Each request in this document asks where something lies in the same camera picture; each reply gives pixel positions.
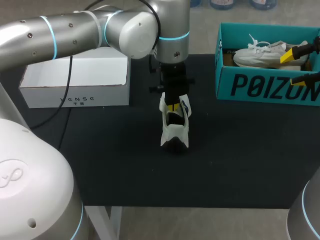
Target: shoebox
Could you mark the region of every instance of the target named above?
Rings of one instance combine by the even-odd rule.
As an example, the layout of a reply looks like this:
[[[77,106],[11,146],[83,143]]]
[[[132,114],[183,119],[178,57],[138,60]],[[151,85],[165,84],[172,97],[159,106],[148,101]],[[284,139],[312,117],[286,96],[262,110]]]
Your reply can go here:
[[[65,95],[70,58],[29,65],[20,82],[29,108],[57,108]],[[129,105],[131,61],[111,47],[73,56],[63,107]]]
[[[220,100],[320,106],[320,86],[292,86],[290,79],[320,71],[320,54],[312,53],[303,70],[235,66],[232,55],[259,42],[313,43],[319,27],[221,23],[215,51],[215,93]]]

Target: blue led ring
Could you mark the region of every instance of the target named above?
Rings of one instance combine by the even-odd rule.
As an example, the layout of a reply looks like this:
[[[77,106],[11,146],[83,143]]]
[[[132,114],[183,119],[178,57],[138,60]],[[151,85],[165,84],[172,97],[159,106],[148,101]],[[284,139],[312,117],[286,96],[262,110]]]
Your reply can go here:
[[[185,35],[183,36],[179,36],[179,37],[159,37],[160,40],[164,40],[164,41],[175,41],[175,40],[180,40],[180,39],[184,39],[185,37],[187,37],[189,35],[190,31],[188,31]]]
[[[51,35],[52,35],[53,47],[54,47],[54,55],[53,55],[52,60],[54,60],[57,57],[57,42],[56,42],[55,34],[54,34],[54,31],[53,31],[53,29],[51,27],[50,22],[47,20],[47,17],[46,16],[40,16],[40,18],[43,18],[43,20],[46,22],[46,24],[48,25],[48,27],[50,29]]]
[[[105,26],[104,26],[104,39],[105,39],[105,41],[106,41],[106,43],[108,44],[108,45],[110,45],[109,43],[108,43],[108,41],[107,41],[107,25],[108,25],[108,23],[109,23],[109,21],[110,21],[110,19],[114,16],[114,15],[117,15],[118,13],[121,13],[121,12],[123,12],[122,10],[118,10],[118,11],[115,11],[114,13],[112,13],[112,14],[109,14],[109,16],[108,16],[108,19],[107,19],[107,21],[106,21],[106,23],[105,23]]]
[[[309,225],[309,227],[312,230],[312,232],[314,233],[314,235],[320,240],[320,235],[317,233],[317,231],[314,229],[314,227],[312,226],[311,222],[309,221],[309,218],[307,216],[306,209],[305,209],[305,190],[307,188],[308,183],[305,185],[305,187],[303,189],[303,192],[302,192],[302,211],[303,211],[303,215],[304,215],[304,218],[306,220],[306,223]]]
[[[79,225],[78,225],[78,227],[76,228],[76,230],[75,230],[75,232],[74,232],[74,234],[73,234],[73,236],[71,237],[70,240],[74,240],[74,238],[76,237],[76,235],[77,235],[77,233],[78,233],[78,231],[79,231],[79,228],[80,228],[80,225],[81,225],[81,222],[82,222],[82,218],[83,218],[83,216],[84,216],[84,204],[83,204],[83,203],[81,203],[81,207],[82,207],[82,212],[81,212],[80,222],[79,222]]]

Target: white sneaker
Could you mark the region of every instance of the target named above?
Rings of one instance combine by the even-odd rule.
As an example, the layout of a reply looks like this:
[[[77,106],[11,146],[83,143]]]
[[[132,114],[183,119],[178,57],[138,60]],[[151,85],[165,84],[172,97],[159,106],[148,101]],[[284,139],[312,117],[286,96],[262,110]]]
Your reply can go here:
[[[300,70],[300,66],[305,64],[308,60],[308,55],[305,55],[300,59],[288,62],[288,64],[280,63],[281,56],[287,51],[295,46],[306,45],[308,44],[307,41],[303,41],[300,45],[287,44],[283,41],[270,44],[266,41],[258,42],[251,35],[250,37],[253,40],[253,44],[249,43],[248,48],[236,51],[233,56],[234,63],[239,67]],[[267,44],[267,46],[258,46],[259,44]]]
[[[172,109],[172,105],[167,106],[165,102],[165,93],[160,98],[159,109],[162,112],[162,136],[161,146],[166,143],[168,145],[177,145],[183,143],[189,147],[189,116],[191,115],[191,107],[187,95],[180,96],[180,104],[176,109]]]

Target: shoe lace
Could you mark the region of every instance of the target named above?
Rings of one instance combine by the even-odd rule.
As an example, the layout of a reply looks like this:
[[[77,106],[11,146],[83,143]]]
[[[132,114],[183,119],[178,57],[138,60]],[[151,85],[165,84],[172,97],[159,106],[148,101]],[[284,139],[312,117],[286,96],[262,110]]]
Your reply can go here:
[[[271,49],[267,46],[258,46],[259,44],[268,44],[269,46],[271,45],[269,42],[267,41],[259,41],[258,40],[255,40],[251,34],[249,34],[250,37],[252,38],[253,40],[253,44],[249,43],[248,44],[248,49],[254,49],[254,54],[256,54],[257,52],[260,53],[260,52],[271,52]]]

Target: gray floor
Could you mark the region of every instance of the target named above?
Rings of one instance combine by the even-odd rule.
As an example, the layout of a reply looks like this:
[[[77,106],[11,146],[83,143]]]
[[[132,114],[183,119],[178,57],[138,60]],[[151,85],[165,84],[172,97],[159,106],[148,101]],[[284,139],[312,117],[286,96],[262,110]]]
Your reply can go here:
[[[0,0],[0,24],[32,16],[82,10],[93,0]],[[214,53],[220,22],[317,26],[319,0],[278,0],[269,11],[236,0],[228,11],[208,7],[190,11],[190,53]],[[137,0],[106,0],[104,4],[128,9]],[[125,207],[121,240],[285,240],[286,216],[282,209],[205,209]]]

